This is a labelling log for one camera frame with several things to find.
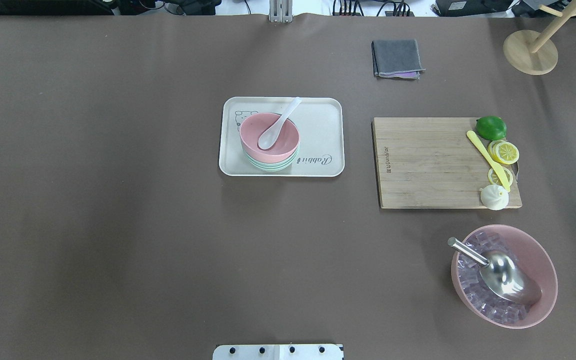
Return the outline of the metal ice scoop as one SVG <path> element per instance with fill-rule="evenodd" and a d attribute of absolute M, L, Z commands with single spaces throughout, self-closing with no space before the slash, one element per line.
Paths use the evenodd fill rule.
<path fill-rule="evenodd" d="M 446 243 L 478 264 L 482 280 L 498 297 L 524 306 L 532 306 L 542 298 L 541 287 L 507 253 L 500 250 L 478 253 L 455 237 Z"/>

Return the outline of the white ceramic spoon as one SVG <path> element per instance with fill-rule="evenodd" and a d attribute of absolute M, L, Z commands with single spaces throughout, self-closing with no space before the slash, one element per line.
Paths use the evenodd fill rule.
<path fill-rule="evenodd" d="M 302 103 L 303 99 L 300 96 L 296 96 L 283 110 L 279 118 L 270 125 L 265 132 L 263 132 L 260 137 L 258 138 L 257 146 L 261 150 L 269 150 L 272 146 L 275 145 L 279 135 L 281 134 L 281 130 L 286 120 L 290 117 L 290 115 L 297 109 L 297 107 Z"/>

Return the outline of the bamboo cutting board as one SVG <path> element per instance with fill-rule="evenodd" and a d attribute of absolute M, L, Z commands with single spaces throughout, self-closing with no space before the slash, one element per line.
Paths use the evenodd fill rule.
<path fill-rule="evenodd" d="M 489 163 L 467 132 L 476 117 L 375 117 L 379 205 L 383 209 L 483 209 Z"/>

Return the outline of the large pink ice bowl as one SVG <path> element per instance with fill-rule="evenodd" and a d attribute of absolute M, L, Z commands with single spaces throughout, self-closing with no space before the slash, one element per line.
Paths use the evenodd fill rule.
<path fill-rule="evenodd" d="M 451 260 L 451 280 L 457 296 L 471 312 L 512 330 L 535 326 L 551 314 L 558 299 L 557 273 L 546 250 L 531 235 L 509 225 L 489 224 L 473 230 L 464 243 L 478 253 L 489 249 L 507 251 L 542 291 L 541 298 L 531 306 L 510 303 L 486 288 L 476 262 L 456 251 Z"/>

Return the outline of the green toy lime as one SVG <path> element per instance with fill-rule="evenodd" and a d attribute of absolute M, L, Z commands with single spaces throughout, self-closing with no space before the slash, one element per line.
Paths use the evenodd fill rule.
<path fill-rule="evenodd" d="M 476 132 L 487 141 L 499 141 L 507 135 L 505 121 L 498 116 L 483 116 L 476 120 Z"/>

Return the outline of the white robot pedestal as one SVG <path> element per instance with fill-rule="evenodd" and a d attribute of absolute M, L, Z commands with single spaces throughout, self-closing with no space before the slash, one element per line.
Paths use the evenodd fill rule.
<path fill-rule="evenodd" d="M 213 360 L 343 360 L 342 344 L 222 344 L 215 347 Z"/>

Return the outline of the wooden mug tree stand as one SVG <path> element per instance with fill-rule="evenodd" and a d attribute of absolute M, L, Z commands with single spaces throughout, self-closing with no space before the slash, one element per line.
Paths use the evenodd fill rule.
<path fill-rule="evenodd" d="M 505 38 L 503 54 L 515 69 L 527 75 L 541 76 L 550 73 L 558 63 L 558 50 L 551 37 L 570 19 L 576 16 L 576 0 L 562 11 L 540 5 L 539 9 L 554 16 L 542 31 L 517 30 Z"/>

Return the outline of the yellow plastic knife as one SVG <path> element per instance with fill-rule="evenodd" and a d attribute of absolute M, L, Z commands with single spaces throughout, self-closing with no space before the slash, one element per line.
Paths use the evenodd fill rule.
<path fill-rule="evenodd" d="M 510 192 L 511 185 L 509 182 L 509 178 L 506 175 L 505 169 L 501 166 L 500 163 L 493 160 L 493 158 L 487 151 L 486 147 L 483 145 L 482 141 L 480 141 L 480 138 L 473 130 L 468 130 L 466 132 L 466 136 L 469 139 L 469 141 L 474 145 L 474 147 L 478 150 L 478 152 L 480 152 L 483 158 L 487 161 L 487 163 L 489 164 L 490 168 L 494 171 L 494 173 L 496 173 L 504 189 Z"/>

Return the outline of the cream rabbit tray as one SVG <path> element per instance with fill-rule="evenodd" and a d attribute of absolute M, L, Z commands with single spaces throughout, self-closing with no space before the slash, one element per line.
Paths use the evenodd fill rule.
<path fill-rule="evenodd" d="M 281 114 L 288 96 L 233 96 L 222 109 L 218 164 L 222 173 L 235 177 L 331 178 L 345 168 L 343 112 L 329 97 L 305 97 L 289 119 L 301 134 L 299 152 L 290 166 L 279 171 L 256 168 L 245 155 L 239 135 L 241 123 L 256 113 Z"/>

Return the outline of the yellow lemon slice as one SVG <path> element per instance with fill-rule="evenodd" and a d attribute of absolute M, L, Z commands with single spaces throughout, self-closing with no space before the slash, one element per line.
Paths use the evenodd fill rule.
<path fill-rule="evenodd" d="M 520 152 L 514 144 L 501 139 L 491 141 L 487 146 L 487 152 L 494 161 L 506 166 L 515 164 L 520 157 Z"/>
<path fill-rule="evenodd" d="M 503 171 L 506 175 L 507 178 L 507 182 L 509 186 L 512 186 L 512 184 L 514 184 L 514 173 L 512 173 L 512 171 L 510 171 L 509 168 L 503 167 Z M 494 169 L 490 168 L 488 173 L 487 173 L 487 179 L 489 180 L 489 182 L 491 184 L 494 185 L 498 185 L 503 187 L 503 182 L 500 180 L 500 178 L 498 177 L 498 174 L 496 173 L 496 171 L 494 171 Z"/>

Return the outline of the yellow lemon slice lower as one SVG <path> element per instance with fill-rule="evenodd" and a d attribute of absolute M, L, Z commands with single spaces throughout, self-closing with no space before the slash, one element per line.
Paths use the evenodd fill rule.
<path fill-rule="evenodd" d="M 506 175 L 507 178 L 507 182 L 509 186 L 512 186 L 512 184 L 514 184 L 514 173 L 512 173 L 512 171 L 510 171 L 509 168 L 503 167 L 503 171 Z M 500 178 L 498 177 L 498 174 L 496 173 L 496 171 L 494 171 L 494 169 L 490 168 L 488 173 L 487 173 L 487 179 L 489 180 L 489 182 L 491 184 L 494 185 L 498 185 L 503 187 L 503 182 L 500 180 Z"/>

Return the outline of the aluminium frame post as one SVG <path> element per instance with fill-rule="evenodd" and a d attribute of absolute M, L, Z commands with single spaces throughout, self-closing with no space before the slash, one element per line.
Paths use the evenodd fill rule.
<path fill-rule="evenodd" d="M 270 0 L 269 1 L 269 22 L 270 23 L 292 23 L 293 22 L 293 1 L 292 0 Z"/>

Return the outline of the folded grey cloth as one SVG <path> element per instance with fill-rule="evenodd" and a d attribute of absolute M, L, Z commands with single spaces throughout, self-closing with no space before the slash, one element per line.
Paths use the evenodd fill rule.
<path fill-rule="evenodd" d="M 371 50 L 375 77 L 413 80 L 426 70 L 416 39 L 375 39 Z"/>

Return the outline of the yellow lemon slice upper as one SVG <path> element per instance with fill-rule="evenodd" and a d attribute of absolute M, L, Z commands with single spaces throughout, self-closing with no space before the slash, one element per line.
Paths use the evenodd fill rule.
<path fill-rule="evenodd" d="M 515 164 L 520 157 L 520 152 L 514 144 L 501 139 L 491 141 L 487 146 L 487 152 L 494 161 L 506 166 Z"/>

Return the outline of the green bowl stack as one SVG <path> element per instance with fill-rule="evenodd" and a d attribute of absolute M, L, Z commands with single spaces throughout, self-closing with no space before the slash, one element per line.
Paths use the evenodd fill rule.
<path fill-rule="evenodd" d="M 279 162 L 262 162 L 254 159 L 251 155 L 246 153 L 246 157 L 248 161 L 255 166 L 256 168 L 266 171 L 269 173 L 274 173 L 277 171 L 281 171 L 289 167 L 297 158 L 298 153 L 300 152 L 301 148 L 298 146 L 295 151 L 290 155 L 290 157 L 284 159 L 283 161 Z"/>

